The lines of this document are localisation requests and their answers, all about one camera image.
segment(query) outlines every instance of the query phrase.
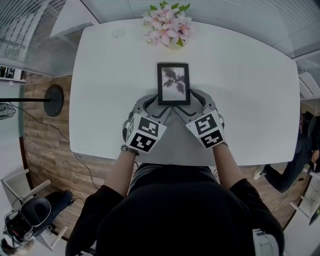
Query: black picture frame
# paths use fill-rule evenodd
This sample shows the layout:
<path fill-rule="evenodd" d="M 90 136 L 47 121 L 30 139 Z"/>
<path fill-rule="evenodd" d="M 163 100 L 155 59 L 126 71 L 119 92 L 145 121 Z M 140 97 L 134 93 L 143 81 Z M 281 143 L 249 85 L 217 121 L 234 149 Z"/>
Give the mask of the black picture frame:
<path fill-rule="evenodd" d="M 185 100 L 163 99 L 162 68 L 184 68 Z M 159 105 L 190 105 L 189 65 L 187 63 L 157 63 L 157 76 Z"/>

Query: picture frame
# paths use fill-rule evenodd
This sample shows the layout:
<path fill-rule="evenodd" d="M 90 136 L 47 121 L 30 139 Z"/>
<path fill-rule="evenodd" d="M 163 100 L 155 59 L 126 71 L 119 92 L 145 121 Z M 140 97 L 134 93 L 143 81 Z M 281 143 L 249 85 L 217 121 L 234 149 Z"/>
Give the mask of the picture frame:
<path fill-rule="evenodd" d="M 157 63 L 157 78 L 159 105 L 190 105 L 187 63 Z"/>

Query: shoe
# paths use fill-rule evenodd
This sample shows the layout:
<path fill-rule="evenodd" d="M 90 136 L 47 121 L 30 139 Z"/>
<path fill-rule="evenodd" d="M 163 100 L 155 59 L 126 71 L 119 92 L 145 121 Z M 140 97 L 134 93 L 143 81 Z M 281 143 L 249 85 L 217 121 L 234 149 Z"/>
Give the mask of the shoe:
<path fill-rule="evenodd" d="M 265 169 L 265 164 L 262 164 L 258 167 L 258 169 L 256 169 L 253 173 L 253 179 L 256 181 L 257 179 L 259 179 L 261 176 L 266 174 Z"/>

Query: wooden floor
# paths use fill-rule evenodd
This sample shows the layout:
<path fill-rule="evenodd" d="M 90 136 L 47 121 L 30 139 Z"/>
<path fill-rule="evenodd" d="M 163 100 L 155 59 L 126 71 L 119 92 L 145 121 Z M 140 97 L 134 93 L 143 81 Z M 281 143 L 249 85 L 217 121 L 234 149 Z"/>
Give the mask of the wooden floor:
<path fill-rule="evenodd" d="M 69 138 L 69 101 L 72 76 L 50 78 L 27 73 L 25 79 L 25 96 L 27 98 L 43 98 L 46 89 L 52 84 L 58 84 L 62 87 L 64 105 L 57 117 L 48 117 L 44 112 L 42 103 L 25 103 L 24 109 L 39 122 L 59 128 L 62 134 Z M 51 185 L 42 190 L 39 195 L 46 196 L 53 191 L 70 190 L 74 198 L 85 200 L 96 191 L 88 169 L 75 158 L 70 151 L 68 141 L 60 135 L 59 131 L 49 125 L 37 123 L 32 117 L 25 114 L 24 133 L 26 160 L 30 169 L 32 184 L 37 186 L 47 179 L 51 180 Z M 82 154 L 77 154 L 77 156 L 90 168 L 94 183 L 98 187 L 102 185 L 105 173 L 111 169 L 114 160 Z M 282 172 L 286 164 L 273 166 Z M 284 226 L 294 212 L 289 203 L 299 201 L 307 183 L 307 176 L 301 174 L 300 176 L 304 180 L 297 182 L 287 192 L 281 194 L 265 178 L 260 178 L 258 181 L 252 179 L 252 174 L 256 168 L 257 166 L 242 167 L 241 170 L 256 187 L 263 202 Z M 69 229 L 64 236 L 68 238 L 82 207 L 83 202 L 77 200 L 72 206 L 62 211 L 54 221 L 57 227 L 56 231 L 59 232 L 64 225 L 67 225 Z"/>

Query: floor lamp base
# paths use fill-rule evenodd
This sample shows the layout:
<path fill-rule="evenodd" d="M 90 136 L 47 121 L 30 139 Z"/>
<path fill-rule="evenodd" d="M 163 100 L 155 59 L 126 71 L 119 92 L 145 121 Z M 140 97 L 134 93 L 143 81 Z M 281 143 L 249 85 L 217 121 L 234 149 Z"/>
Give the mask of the floor lamp base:
<path fill-rule="evenodd" d="M 57 84 L 51 85 L 46 90 L 44 98 L 51 100 L 49 102 L 43 103 L 45 113 L 49 117 L 56 117 L 57 115 L 59 115 L 59 113 L 62 110 L 62 107 L 64 106 L 65 99 L 62 88 Z"/>

